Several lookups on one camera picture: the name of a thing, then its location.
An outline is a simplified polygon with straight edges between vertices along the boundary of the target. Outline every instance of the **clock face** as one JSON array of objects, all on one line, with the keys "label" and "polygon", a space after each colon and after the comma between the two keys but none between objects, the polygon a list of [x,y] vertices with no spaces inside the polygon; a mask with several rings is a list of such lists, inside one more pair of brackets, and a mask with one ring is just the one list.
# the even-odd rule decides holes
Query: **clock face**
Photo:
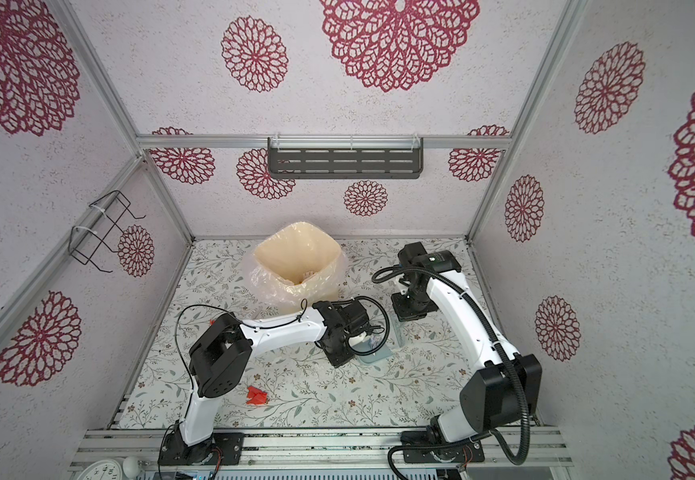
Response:
[{"label": "clock face", "polygon": [[121,466],[115,460],[100,460],[86,468],[79,480],[122,480]]}]

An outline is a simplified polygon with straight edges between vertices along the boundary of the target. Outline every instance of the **floral tablecloth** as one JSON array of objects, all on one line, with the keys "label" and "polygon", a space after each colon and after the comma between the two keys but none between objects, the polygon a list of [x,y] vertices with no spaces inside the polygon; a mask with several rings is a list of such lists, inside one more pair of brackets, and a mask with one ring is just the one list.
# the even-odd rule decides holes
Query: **floral tablecloth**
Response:
[{"label": "floral tablecloth", "polygon": [[[397,264],[397,253],[415,239],[340,240],[350,261],[340,294],[378,299],[394,317],[393,284],[371,283],[371,274]],[[450,250],[463,266],[470,286],[484,305],[464,240],[424,239],[427,251]],[[178,313],[192,303],[208,303],[236,312],[241,318],[276,315],[276,309],[257,301],[246,289],[238,264],[258,240],[197,242],[166,317],[150,348],[137,385],[118,421],[119,428],[165,428],[182,414],[190,379],[174,347]],[[373,322],[378,310],[367,304]],[[205,308],[182,316],[177,337],[189,362],[190,346],[218,313]],[[217,426],[416,426],[455,405],[469,378],[459,341],[439,312],[415,322],[397,323],[400,331],[388,345],[393,355],[370,365],[353,359],[333,369],[312,343],[284,347],[249,361],[240,384],[222,397]],[[399,342],[396,334],[403,336]],[[246,404],[246,387],[268,393],[263,406]]]}]

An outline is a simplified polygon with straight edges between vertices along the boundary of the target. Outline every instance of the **table surface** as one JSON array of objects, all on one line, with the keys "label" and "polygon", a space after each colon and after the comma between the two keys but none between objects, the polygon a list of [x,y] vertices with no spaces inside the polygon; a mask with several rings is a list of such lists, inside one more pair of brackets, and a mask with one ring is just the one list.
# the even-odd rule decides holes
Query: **table surface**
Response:
[{"label": "table surface", "polygon": [[[405,244],[421,241],[429,252],[450,250],[455,255],[477,301],[484,306],[464,239],[339,241],[349,260],[340,296],[366,295],[383,304],[394,324],[400,325],[387,342],[393,354],[370,365],[354,358],[334,369],[313,343],[267,352],[251,359],[239,385],[222,397],[217,427],[419,426],[456,405],[459,390],[472,374],[459,341],[439,312],[415,322],[396,322],[391,305],[393,283],[375,285],[371,274],[397,264],[398,251]],[[190,396],[190,379],[174,346],[174,327],[183,308],[208,303],[235,312],[241,319],[278,313],[249,292],[240,271],[240,260],[259,243],[196,242],[118,421],[119,428],[165,428],[182,414]],[[381,320],[378,309],[367,304],[367,310],[374,323]],[[215,310],[197,307],[182,316],[177,341],[186,361],[190,346],[217,315]],[[248,386],[266,391],[267,404],[247,405]]]}]

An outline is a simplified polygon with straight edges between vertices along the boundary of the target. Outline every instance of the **robotic arm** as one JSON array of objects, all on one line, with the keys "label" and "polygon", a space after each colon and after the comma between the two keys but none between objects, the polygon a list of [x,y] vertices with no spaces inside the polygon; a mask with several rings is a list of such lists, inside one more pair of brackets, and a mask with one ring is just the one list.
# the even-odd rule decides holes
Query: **robotic arm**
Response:
[{"label": "robotic arm", "polygon": [[[528,415],[536,408],[542,376],[534,355],[521,356],[486,318],[450,252],[428,254],[421,243],[415,243],[404,246],[398,258],[398,266],[381,269],[372,280],[382,283],[394,279],[399,293],[391,299],[399,320],[419,320],[440,310],[475,372],[459,393],[459,404],[431,420],[423,442],[458,442],[519,419],[528,431]],[[220,397],[237,386],[252,356],[299,342],[315,342],[338,368],[361,354],[352,345],[374,327],[359,300],[374,302],[385,316],[384,339],[373,349],[379,350],[387,340],[390,321],[381,304],[369,297],[316,302],[301,312],[265,320],[241,321],[229,312],[220,315],[190,348],[189,372],[194,387],[188,411],[174,433],[164,438],[160,464],[184,465],[207,458]]]}]

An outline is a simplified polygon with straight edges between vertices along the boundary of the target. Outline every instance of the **trash bin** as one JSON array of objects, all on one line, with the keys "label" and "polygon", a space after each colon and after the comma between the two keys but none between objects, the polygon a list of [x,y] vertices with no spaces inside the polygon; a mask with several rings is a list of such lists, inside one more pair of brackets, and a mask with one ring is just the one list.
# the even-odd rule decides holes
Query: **trash bin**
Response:
[{"label": "trash bin", "polygon": [[337,300],[347,258],[342,247],[317,226],[297,222],[268,237],[242,262],[246,285],[260,302],[280,313]]}]

